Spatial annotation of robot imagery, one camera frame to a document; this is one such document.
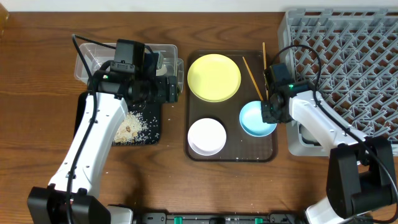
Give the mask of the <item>white napkin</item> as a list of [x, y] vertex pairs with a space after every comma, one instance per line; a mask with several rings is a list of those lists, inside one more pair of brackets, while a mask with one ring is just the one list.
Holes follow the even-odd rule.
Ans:
[[167, 66], [166, 66], [165, 64], [163, 64], [163, 65], [161, 66], [161, 68], [159, 68], [159, 69], [156, 70], [156, 75], [157, 75], [157, 76], [163, 76], [163, 75], [165, 75], [166, 73], [167, 73]]

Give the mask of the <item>light blue bowl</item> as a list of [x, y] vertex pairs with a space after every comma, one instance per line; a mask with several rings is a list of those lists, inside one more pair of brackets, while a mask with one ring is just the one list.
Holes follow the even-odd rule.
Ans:
[[272, 134], [277, 127], [276, 123], [263, 122], [261, 101], [251, 101], [245, 104], [239, 113], [239, 123], [248, 135], [257, 138]]

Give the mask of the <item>white plastic cup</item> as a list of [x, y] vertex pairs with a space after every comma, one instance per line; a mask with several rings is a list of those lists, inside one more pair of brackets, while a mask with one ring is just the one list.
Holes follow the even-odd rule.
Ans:
[[303, 145], [309, 145], [313, 147], [320, 146], [319, 142], [315, 139], [315, 137], [302, 124], [298, 125], [298, 140]]

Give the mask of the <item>yellow plate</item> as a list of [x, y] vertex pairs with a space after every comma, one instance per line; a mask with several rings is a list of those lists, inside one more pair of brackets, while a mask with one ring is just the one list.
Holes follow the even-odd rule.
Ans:
[[208, 54], [196, 59], [190, 66], [187, 82], [199, 99], [218, 103], [230, 99], [241, 84], [237, 64], [221, 54]]

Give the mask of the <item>pink bowl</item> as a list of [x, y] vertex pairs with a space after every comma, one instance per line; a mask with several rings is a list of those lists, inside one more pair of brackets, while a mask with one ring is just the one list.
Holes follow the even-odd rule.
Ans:
[[212, 156], [224, 148], [227, 140], [224, 126], [212, 118], [202, 118], [188, 129], [188, 145], [201, 156]]

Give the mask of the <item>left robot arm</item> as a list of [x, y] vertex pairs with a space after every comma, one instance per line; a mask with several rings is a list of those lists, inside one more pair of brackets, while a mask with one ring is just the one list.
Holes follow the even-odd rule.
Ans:
[[79, 97], [75, 135], [47, 187], [27, 199], [34, 223], [132, 223], [132, 209], [98, 200], [111, 146], [153, 144], [160, 137], [160, 109], [175, 103], [181, 73], [175, 58], [150, 47], [117, 49], [114, 58], [88, 71]]

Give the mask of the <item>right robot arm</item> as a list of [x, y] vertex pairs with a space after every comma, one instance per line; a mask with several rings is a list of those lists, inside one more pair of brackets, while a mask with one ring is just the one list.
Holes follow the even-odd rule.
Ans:
[[307, 223], [373, 222], [364, 214], [397, 204], [392, 146], [343, 121], [308, 82], [267, 86], [261, 105], [267, 123], [299, 122], [328, 153], [326, 197], [305, 210]]

